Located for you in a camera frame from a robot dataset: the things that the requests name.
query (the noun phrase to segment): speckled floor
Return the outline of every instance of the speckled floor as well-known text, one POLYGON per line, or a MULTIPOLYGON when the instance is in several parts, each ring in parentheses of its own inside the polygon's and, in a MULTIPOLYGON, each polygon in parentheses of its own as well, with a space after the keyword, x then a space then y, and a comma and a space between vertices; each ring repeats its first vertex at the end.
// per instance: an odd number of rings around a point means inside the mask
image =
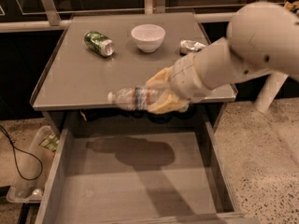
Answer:
MULTIPOLYGON (((17 147, 27 147, 44 119, 0 121, 17 147)), ((228 180, 246 217, 299 223, 299 99, 276 100, 261 114, 251 102, 228 104, 216 131, 228 180)), ((0 133, 0 187, 17 175, 0 133)), ((17 223, 20 204, 0 198, 0 223, 17 223)))

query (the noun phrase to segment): ceramic bowl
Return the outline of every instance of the ceramic bowl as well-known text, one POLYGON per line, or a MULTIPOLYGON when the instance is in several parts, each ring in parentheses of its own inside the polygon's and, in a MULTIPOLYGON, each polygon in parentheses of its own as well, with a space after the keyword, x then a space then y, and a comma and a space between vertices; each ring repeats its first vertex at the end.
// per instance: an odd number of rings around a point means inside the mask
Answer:
POLYGON ((144 52, 153 52, 161 46, 165 37, 165 30, 161 26, 143 24, 131 31, 135 44, 144 52))

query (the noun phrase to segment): table top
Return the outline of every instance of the table top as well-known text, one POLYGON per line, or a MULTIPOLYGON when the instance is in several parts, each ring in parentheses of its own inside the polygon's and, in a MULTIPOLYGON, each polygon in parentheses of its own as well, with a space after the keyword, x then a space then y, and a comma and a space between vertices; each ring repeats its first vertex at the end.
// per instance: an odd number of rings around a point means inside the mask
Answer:
MULTIPOLYGON (((208 45, 192 13, 75 16, 49 72, 36 86, 33 108, 51 111, 113 107, 107 95, 143 85, 161 69, 173 65, 181 57, 181 39, 208 45), (144 23, 160 25, 166 31, 163 44, 153 53, 138 49, 131 38, 131 30, 144 23), (103 58, 87 48, 83 37, 92 30, 113 40, 115 52, 111 57, 103 58)), ((204 102, 234 99, 234 87, 226 85, 214 90, 204 102)))

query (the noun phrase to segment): green can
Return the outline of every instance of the green can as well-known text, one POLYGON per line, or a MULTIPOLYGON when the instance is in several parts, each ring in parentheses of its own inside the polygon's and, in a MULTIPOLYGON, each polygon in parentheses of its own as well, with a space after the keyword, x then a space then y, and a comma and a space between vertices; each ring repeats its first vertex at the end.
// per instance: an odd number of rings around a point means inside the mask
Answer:
POLYGON ((98 32, 90 31, 84 36, 84 41, 89 49, 104 57, 108 57, 114 52, 113 41, 98 32))

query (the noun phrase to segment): aluminum can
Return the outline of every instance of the aluminum can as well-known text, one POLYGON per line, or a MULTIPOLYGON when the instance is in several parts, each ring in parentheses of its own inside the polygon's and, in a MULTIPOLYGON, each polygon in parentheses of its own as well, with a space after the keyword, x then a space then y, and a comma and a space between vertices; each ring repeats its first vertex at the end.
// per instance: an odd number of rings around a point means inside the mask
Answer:
POLYGON ((205 47, 206 45, 199 43, 197 41, 181 40, 179 46, 179 52, 180 54, 187 55, 190 52, 198 52, 205 47))
POLYGON ((84 36, 84 41, 89 49, 101 56, 108 57, 114 52, 113 41, 98 32, 90 31, 84 36))

